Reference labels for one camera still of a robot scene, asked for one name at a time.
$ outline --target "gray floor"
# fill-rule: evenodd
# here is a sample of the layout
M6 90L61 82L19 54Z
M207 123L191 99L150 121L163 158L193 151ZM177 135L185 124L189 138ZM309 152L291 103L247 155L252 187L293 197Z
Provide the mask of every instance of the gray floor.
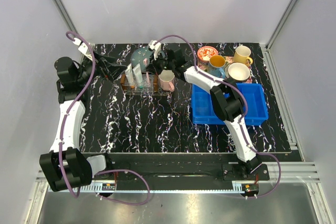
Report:
M270 185L262 184L263 190ZM144 195L114 195L135 202ZM100 201L92 194L73 199L69 193L47 193L39 223L318 223L308 189L281 184L266 198L228 198L213 194L156 194L144 206Z

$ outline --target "blue mug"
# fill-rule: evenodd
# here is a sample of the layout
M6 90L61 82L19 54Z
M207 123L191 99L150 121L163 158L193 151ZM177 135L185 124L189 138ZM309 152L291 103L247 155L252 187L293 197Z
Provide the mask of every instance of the blue mug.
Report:
M225 78L225 58L220 55L213 55L209 60L208 73L212 76Z

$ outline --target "robotic arm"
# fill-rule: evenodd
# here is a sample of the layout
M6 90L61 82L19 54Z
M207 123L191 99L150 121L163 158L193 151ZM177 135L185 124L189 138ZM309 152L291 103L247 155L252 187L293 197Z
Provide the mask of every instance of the robotic arm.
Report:
M195 84L211 95L214 112L228 127L244 172L251 174L255 171L261 165L261 160L259 155L250 148L250 146L253 147L253 144L247 132L245 120L244 118L241 119L244 113L244 103L239 94L234 89L222 84L223 79L210 76L199 67L187 62L179 46L171 45L163 51L164 54L159 54L160 51L162 52L161 43L152 40L148 48L153 51L150 62L154 65L157 74L160 74L163 70L172 70L178 79ZM237 88L234 79L228 78L225 82Z
M56 82L58 90L58 102L60 104L60 120L53 145L49 153L40 156L40 166L53 191L67 189L67 185L60 171L58 159L59 136L64 115L75 97L81 92L87 83L92 71L92 57L88 53L87 46L75 39L74 44L79 51L86 56L82 64L75 64L69 57L61 57L55 62L55 69L59 80ZM116 59L108 56L94 54L96 59L95 76L101 76L106 80L115 80L126 66L115 64ZM107 156L96 155L85 158L79 151L79 133L82 118L85 113L88 98L86 91L79 101L75 102L68 113L63 131L63 166L72 188L90 185L93 176L111 165Z

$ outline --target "yellow mug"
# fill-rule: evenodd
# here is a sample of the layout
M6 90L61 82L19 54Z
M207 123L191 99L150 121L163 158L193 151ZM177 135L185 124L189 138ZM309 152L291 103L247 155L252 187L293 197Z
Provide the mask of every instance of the yellow mug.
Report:
M253 63L250 55L251 49L245 46L239 46L236 48L235 55L233 56L233 61L250 66Z

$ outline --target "cup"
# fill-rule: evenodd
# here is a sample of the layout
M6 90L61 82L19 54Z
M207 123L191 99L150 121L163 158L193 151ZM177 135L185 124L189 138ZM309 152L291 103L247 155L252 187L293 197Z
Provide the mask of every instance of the cup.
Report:
M209 63L210 58L213 55L217 55L218 51L214 47L201 47L197 51L197 57L198 57L198 67L204 71L207 71L207 65Z
M245 82L250 78L250 69L242 63L232 63L227 68L227 77L235 79L237 82Z
M175 75L172 70L162 70L159 74L161 89L173 92L175 90Z
M209 60L208 73L219 78L225 78L225 58L220 55L213 55Z
M245 46L239 46L236 48L235 55L233 56L233 61L250 66L253 63L251 55L251 49Z

